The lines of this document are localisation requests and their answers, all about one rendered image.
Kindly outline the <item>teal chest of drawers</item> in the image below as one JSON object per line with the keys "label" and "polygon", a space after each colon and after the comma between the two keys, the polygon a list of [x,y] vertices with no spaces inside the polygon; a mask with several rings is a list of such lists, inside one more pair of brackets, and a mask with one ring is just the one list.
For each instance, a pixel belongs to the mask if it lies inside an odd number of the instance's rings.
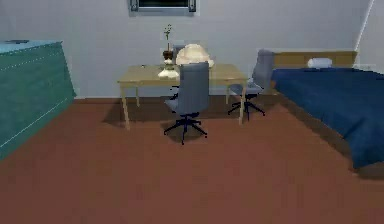
{"label": "teal chest of drawers", "polygon": [[62,43],[0,42],[0,160],[73,102]]}

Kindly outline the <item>grey framed window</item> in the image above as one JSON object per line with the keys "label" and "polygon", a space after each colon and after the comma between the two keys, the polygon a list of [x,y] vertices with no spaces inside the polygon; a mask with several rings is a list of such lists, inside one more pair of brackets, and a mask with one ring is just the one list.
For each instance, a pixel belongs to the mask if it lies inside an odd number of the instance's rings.
{"label": "grey framed window", "polygon": [[193,16],[198,0],[127,0],[133,16]]}

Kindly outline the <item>cream dome-shaped object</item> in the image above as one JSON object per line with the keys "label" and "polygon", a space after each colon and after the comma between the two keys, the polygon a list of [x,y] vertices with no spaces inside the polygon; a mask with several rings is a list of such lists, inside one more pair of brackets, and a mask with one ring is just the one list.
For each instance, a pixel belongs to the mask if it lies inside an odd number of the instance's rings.
{"label": "cream dome-shaped object", "polygon": [[210,67],[214,65],[208,52],[199,44],[187,44],[182,48],[176,57],[176,64],[191,64],[207,62]]}

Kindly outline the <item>bed with blue blanket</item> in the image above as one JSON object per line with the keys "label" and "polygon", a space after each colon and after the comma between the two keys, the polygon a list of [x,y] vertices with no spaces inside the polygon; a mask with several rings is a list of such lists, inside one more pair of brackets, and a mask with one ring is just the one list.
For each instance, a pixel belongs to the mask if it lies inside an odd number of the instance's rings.
{"label": "bed with blue blanket", "polygon": [[[277,52],[272,86],[348,144],[358,172],[384,166],[384,74],[354,66],[355,51]],[[330,58],[330,68],[309,68],[311,58]]]}

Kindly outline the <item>plant in dark pot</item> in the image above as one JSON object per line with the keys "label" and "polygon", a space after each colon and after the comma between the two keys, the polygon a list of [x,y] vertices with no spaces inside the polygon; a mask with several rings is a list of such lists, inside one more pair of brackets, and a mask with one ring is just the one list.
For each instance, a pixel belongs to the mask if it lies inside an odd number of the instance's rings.
{"label": "plant in dark pot", "polygon": [[163,52],[163,57],[165,60],[171,60],[173,58],[173,52],[171,50],[171,45],[169,42],[169,36],[170,36],[171,31],[172,31],[172,25],[168,24],[164,28],[164,35],[165,35],[165,39],[167,41],[167,49]]}

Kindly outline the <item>light wooden table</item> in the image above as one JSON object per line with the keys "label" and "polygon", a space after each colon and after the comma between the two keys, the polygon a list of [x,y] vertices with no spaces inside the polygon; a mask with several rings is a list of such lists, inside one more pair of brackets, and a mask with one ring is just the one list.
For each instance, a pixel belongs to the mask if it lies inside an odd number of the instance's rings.
{"label": "light wooden table", "polygon": [[[160,78],[158,74],[161,71],[160,65],[130,66],[127,72],[121,76],[117,83],[120,89],[120,98],[124,113],[124,127],[130,129],[130,119],[127,108],[127,99],[125,90],[127,88],[135,89],[136,105],[140,106],[138,89],[142,86],[172,86],[178,85],[178,78]],[[241,96],[241,110],[239,115],[239,124],[243,122],[243,109],[245,101],[245,90],[248,77],[232,64],[215,64],[209,70],[209,82],[211,86],[225,86],[226,100],[229,100],[229,86],[240,84],[243,87]]]}

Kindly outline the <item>white pillow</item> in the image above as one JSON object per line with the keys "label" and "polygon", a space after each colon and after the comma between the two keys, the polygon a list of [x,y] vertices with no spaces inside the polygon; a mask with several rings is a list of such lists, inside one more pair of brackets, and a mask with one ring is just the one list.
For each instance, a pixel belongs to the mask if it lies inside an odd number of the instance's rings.
{"label": "white pillow", "polygon": [[307,62],[309,68],[330,68],[333,64],[333,61],[330,58],[311,58]]}

